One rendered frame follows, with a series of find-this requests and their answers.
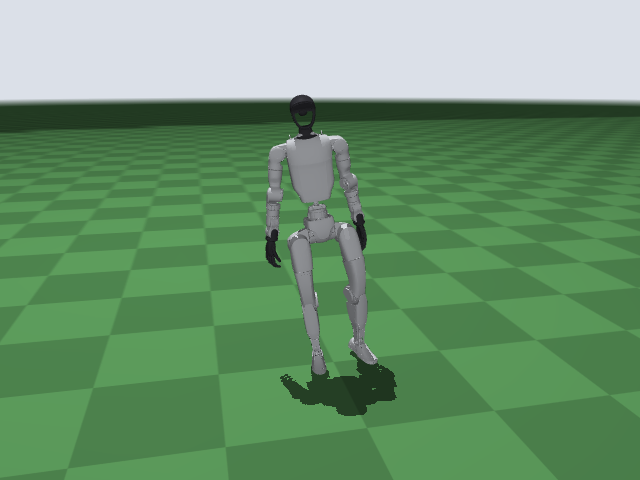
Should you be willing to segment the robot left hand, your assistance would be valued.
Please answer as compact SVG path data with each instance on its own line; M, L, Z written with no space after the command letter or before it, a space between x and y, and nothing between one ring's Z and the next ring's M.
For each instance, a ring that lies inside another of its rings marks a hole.
M357 219L357 222L353 221L353 224L356 225L356 231L357 231L357 234L358 234L358 237L359 237L359 240L360 240L360 244L361 244L361 248L362 248L362 251L363 251L365 249L365 247L366 247L366 241L367 241L366 231L365 231L365 228L364 228L364 225L363 225L365 223L365 220L364 220L362 214L358 214L356 216L356 219Z

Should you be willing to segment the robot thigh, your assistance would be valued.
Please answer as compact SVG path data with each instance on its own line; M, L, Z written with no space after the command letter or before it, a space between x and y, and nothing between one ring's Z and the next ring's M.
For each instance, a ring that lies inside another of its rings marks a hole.
M313 308L317 309L319 304L313 286L313 260L308 229L303 228L291 234L287 239L287 245L302 306L305 308L305 305L312 304Z
M360 240L355 228L344 222L335 222L335 240L339 242L343 264L349 284L344 287L343 294L349 303L359 302L366 288L365 260Z

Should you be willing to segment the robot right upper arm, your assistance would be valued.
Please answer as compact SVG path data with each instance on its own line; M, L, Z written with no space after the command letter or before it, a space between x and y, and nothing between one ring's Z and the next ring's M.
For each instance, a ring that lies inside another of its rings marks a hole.
M269 202L280 202L283 199L283 189L280 188L283 166L280 164L286 158L286 143L271 148L268 160Z

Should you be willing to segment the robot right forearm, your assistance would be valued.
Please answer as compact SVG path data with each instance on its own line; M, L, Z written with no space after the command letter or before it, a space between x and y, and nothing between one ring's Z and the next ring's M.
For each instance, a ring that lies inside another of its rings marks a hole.
M279 235L279 210L280 203L278 202L269 202L269 188L266 194L266 229L265 234L271 238L271 231L276 229Z

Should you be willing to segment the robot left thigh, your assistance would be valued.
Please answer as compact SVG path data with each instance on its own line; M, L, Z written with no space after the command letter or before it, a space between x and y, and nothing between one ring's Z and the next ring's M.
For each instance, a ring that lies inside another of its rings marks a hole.
M335 222L335 240L339 242L343 264L349 284L344 287L343 294L349 303L359 302L366 288L365 260L360 240L355 228L344 222Z

